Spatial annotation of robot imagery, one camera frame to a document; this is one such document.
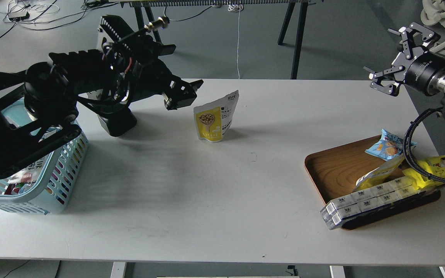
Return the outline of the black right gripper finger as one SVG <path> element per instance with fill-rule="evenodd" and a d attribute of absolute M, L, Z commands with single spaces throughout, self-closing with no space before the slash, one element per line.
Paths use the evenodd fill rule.
<path fill-rule="evenodd" d="M 424 53 L 428 46 L 440 40 L 438 33 L 415 22 L 407 27 L 401 27 L 397 31 L 389 28 L 388 32 L 400 37 L 397 50 L 404 55 L 406 60 L 414 59 L 415 48 L 421 47 L 422 53 Z"/>
<path fill-rule="evenodd" d="M 369 72 L 370 87 L 390 96 L 399 95 L 399 86 L 404 84 L 407 67 L 403 65 L 392 66 L 381 72 L 376 72 L 366 66 L 364 70 Z"/>

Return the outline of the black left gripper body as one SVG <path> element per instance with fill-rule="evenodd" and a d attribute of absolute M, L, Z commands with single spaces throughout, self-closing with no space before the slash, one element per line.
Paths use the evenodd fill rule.
<path fill-rule="evenodd" d="M 150 32 L 164 28 L 160 17 L 134 31 L 122 17 L 104 15 L 97 28 L 98 112 L 123 112 L 132 102 L 154 95 L 164 97 L 168 110 L 177 108 L 177 78 L 160 59 L 175 45 L 154 41 Z"/>

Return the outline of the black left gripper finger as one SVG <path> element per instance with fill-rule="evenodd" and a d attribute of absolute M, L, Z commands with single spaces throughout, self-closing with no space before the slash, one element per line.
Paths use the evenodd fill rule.
<path fill-rule="evenodd" d="M 164 105 L 167 110 L 177 110 L 191 106 L 196 99 L 196 93 L 175 93 L 174 95 L 163 93 Z"/>
<path fill-rule="evenodd" d="M 202 79 L 185 81 L 181 78 L 173 78 L 169 81 L 168 88 L 175 97 L 197 97 L 197 91 L 203 83 Z"/>

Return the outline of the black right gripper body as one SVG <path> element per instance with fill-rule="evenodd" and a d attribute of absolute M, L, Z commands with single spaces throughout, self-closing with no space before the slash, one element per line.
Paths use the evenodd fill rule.
<path fill-rule="evenodd" d="M 437 88 L 438 79 L 445 75 L 445 57 L 431 51 L 420 52 L 417 57 L 412 55 L 408 60 L 404 52 L 400 52 L 403 65 L 402 85 L 410 87 L 426 96 L 433 96 L 440 92 Z"/>

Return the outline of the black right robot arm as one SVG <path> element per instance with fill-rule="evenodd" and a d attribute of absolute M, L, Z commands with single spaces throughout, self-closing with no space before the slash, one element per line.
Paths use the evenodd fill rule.
<path fill-rule="evenodd" d="M 426 96 L 443 93 L 442 107 L 438 111 L 445 120 L 445 58 L 428 49 L 440 36 L 415 22 L 397 31 L 389 29 L 389 32 L 401 39 L 398 55 L 391 66 L 382 71 L 365 68 L 369 72 L 370 87 L 394 97 L 399 94 L 400 85 Z"/>

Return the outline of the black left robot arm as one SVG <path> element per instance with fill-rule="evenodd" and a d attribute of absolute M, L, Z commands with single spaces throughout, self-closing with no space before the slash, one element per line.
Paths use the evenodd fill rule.
<path fill-rule="evenodd" d="M 161 95 L 167 110 L 190 106 L 203 81 L 175 76 L 159 59 L 175 45 L 149 35 L 169 22 L 160 17 L 135 32 L 120 16 L 104 15 L 96 49 L 50 53 L 25 71 L 0 72 L 0 179 L 78 137 L 77 103 L 112 137 L 136 125 L 132 102 Z"/>

